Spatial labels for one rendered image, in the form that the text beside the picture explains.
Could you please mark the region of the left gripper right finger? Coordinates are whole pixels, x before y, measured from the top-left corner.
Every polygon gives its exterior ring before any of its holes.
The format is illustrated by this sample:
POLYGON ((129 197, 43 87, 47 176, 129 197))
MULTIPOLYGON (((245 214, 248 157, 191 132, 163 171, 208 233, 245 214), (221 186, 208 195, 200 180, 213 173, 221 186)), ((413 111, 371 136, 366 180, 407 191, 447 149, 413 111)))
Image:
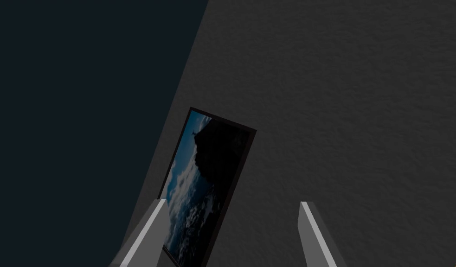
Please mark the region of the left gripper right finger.
POLYGON ((347 267, 313 202, 300 202, 297 228, 307 267, 347 267))

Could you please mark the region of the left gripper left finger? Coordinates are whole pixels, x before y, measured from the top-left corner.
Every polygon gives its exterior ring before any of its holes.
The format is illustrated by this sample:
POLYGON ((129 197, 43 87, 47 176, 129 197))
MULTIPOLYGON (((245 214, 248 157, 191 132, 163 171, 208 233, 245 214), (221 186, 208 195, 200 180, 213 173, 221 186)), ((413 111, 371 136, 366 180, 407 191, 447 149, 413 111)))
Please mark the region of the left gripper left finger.
POLYGON ((108 267, 157 267, 168 234, 166 199, 155 199, 108 267))

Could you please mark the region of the black framed sky picture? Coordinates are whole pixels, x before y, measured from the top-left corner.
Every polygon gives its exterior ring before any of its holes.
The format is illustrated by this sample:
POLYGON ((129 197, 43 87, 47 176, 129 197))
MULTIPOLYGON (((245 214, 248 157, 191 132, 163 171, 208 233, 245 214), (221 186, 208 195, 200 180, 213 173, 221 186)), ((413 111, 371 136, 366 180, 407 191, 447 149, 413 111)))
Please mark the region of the black framed sky picture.
POLYGON ((256 130, 189 108, 159 197, 170 218, 163 250, 176 267, 206 267, 256 130))

